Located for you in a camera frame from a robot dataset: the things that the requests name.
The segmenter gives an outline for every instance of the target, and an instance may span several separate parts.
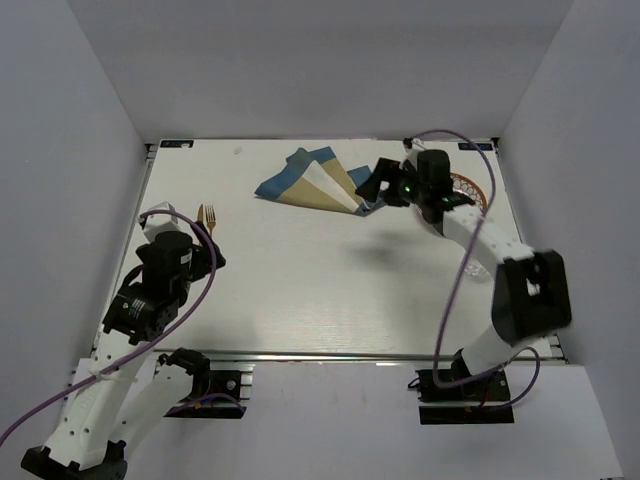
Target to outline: gold fork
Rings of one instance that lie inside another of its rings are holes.
[[[216,228],[216,211],[213,209],[213,205],[204,206],[204,217],[209,229],[209,235],[211,235],[213,234],[213,229]]]
[[[213,209],[213,205],[200,205],[198,208],[198,221],[207,226],[209,235],[213,233],[213,229],[216,228],[216,211]]]

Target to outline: white table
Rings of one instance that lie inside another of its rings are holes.
[[[228,260],[192,318],[161,344],[238,352],[431,354],[444,302],[463,250],[429,233],[412,209],[385,207],[367,218],[265,201],[256,187],[278,173],[298,147],[331,146],[345,169],[378,157],[401,160],[400,142],[376,140],[196,140],[193,148],[158,151],[141,211],[169,201],[195,218],[215,206],[214,238]],[[430,142],[448,152],[452,171],[488,195],[488,174],[475,152]],[[490,217],[517,237],[494,152],[498,181]],[[121,281],[145,243],[135,228]],[[193,285],[190,301],[204,282]],[[466,278],[443,352],[453,354],[490,324],[491,281]],[[536,348],[550,356],[549,343]]]

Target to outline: folded cloth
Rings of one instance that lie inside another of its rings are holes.
[[[260,184],[256,195],[290,205],[359,216],[384,205],[381,199],[370,204],[355,193],[371,175],[369,167],[346,172],[330,147],[312,152],[299,148],[286,161],[279,174]]]

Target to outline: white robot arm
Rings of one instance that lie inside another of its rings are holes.
[[[154,209],[173,211],[168,203]],[[152,215],[142,226],[149,241],[136,250],[142,265],[126,276],[113,299],[92,356],[90,372],[97,381],[78,391],[54,433],[22,460],[22,467],[40,478],[124,478],[127,458],[170,408],[208,393],[209,360],[193,350],[163,357],[153,381],[122,411],[151,351],[108,375],[99,373],[158,338],[186,302],[190,284],[211,272],[210,251],[194,245],[174,217]],[[217,268],[223,267],[226,262],[213,245]],[[134,283],[140,273],[142,281]]]
[[[394,207],[414,204],[436,233],[467,248],[482,212],[468,196],[453,190],[446,152],[414,150],[411,141],[408,145],[402,164],[379,159],[356,193],[367,201],[382,195]],[[382,182],[389,184],[383,192]],[[451,380],[499,367],[533,341],[571,322],[564,263],[559,254],[535,252],[485,221],[473,255],[495,280],[492,325],[458,352]]]

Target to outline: tabletop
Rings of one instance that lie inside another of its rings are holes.
[[[367,217],[260,199],[258,185],[277,174],[298,148],[330,146],[346,170],[379,157],[402,160],[401,142],[378,140],[195,140],[191,148],[160,148],[140,211],[163,201],[196,217],[213,204],[213,237],[227,258],[193,316],[159,346],[205,351],[429,355],[446,297],[463,255],[433,234],[411,208],[384,207]],[[451,170],[489,194],[489,176],[475,151],[457,142],[445,150]],[[490,219],[518,237],[494,151],[497,177]],[[146,243],[136,227],[118,284],[139,263]],[[192,302],[204,281],[192,285]],[[445,335],[453,354],[490,324],[493,282],[466,275]],[[546,340],[535,344],[550,356]]]
[[[139,376],[146,385],[155,362]],[[505,369],[512,394],[533,366]],[[508,425],[421,425],[407,364],[261,363],[241,420],[165,418],[128,478],[584,480],[622,475],[589,377],[545,365]]]

